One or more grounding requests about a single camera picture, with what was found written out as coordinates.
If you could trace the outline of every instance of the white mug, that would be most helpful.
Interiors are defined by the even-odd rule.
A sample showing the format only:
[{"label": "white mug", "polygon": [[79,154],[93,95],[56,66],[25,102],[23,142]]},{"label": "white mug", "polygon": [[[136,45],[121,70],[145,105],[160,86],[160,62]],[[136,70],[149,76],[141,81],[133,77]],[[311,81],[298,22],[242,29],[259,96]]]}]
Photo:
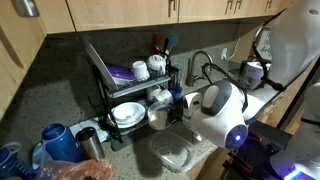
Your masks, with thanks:
[{"label": "white mug", "polygon": [[147,88],[147,98],[148,101],[155,101],[155,96],[161,92],[161,87],[159,85],[154,85]]},{"label": "white mug", "polygon": [[150,74],[147,65],[144,61],[136,61],[132,64],[132,72],[137,81],[144,81],[149,79]]},{"label": "white mug", "polygon": [[160,55],[152,55],[148,58],[148,67],[153,76],[163,75],[166,73],[166,60]]},{"label": "white mug", "polygon": [[162,90],[158,95],[155,96],[158,102],[164,102],[170,104],[173,102],[173,96],[167,89]]}]

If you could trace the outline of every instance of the faucet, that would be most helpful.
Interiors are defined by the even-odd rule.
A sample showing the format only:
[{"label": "faucet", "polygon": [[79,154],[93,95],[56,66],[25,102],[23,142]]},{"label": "faucet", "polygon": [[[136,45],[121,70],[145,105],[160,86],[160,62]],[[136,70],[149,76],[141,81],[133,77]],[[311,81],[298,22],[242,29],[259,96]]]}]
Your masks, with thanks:
[{"label": "faucet", "polygon": [[187,78],[186,78],[186,85],[189,86],[189,87],[193,87],[193,83],[196,82],[197,80],[199,79],[204,79],[204,77],[199,77],[199,76],[194,76],[193,75],[193,69],[194,69],[194,61],[196,59],[196,56],[199,55],[199,54],[203,54],[205,55],[208,60],[209,60],[209,63],[212,64],[212,58],[211,56],[205,52],[205,51],[197,51],[193,56],[192,56],[192,60],[189,58],[189,61],[188,61],[188,71],[187,71]]}]

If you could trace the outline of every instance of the blue cup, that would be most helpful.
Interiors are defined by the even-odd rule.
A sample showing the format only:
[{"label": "blue cup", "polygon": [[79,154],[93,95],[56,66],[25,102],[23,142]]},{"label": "blue cup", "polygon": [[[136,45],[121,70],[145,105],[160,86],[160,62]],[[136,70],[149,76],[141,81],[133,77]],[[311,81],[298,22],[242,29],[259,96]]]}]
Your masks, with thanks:
[{"label": "blue cup", "polygon": [[53,160],[80,162],[85,155],[70,128],[60,123],[47,126],[42,131],[41,144]]},{"label": "blue cup", "polygon": [[31,167],[18,155],[20,148],[21,145],[18,142],[11,142],[0,148],[0,179],[33,179]]}]

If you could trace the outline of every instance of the cabinet door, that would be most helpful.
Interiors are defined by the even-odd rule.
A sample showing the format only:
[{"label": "cabinet door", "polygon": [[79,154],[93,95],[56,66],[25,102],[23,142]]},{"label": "cabinet door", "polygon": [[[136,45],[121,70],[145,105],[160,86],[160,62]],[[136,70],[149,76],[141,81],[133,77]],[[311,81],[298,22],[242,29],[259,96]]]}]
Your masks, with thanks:
[{"label": "cabinet door", "polygon": [[35,0],[35,2],[41,24],[47,34],[75,31],[65,0]]},{"label": "cabinet door", "polygon": [[0,121],[25,74],[26,70],[12,60],[2,41],[0,41]]},{"label": "cabinet door", "polygon": [[18,16],[10,0],[0,1],[0,119],[44,38],[38,18]]},{"label": "cabinet door", "polygon": [[293,0],[281,0],[279,11],[282,11],[283,9],[286,9],[286,8],[290,8],[292,3],[293,3]]},{"label": "cabinet door", "polygon": [[230,18],[262,16],[265,0],[234,0],[234,8],[230,10]]},{"label": "cabinet door", "polygon": [[228,19],[232,0],[180,0],[179,22]]},{"label": "cabinet door", "polygon": [[76,31],[178,22],[179,0],[67,0]]}]

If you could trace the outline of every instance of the white bowl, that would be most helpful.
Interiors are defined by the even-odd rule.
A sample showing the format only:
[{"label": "white bowl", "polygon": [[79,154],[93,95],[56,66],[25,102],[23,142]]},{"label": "white bowl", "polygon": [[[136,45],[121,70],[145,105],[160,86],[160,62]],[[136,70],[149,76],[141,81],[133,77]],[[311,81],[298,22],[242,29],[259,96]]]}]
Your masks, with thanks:
[{"label": "white bowl", "polygon": [[112,114],[118,124],[129,124],[134,122],[141,114],[141,106],[141,104],[135,102],[123,103],[113,108]]}]

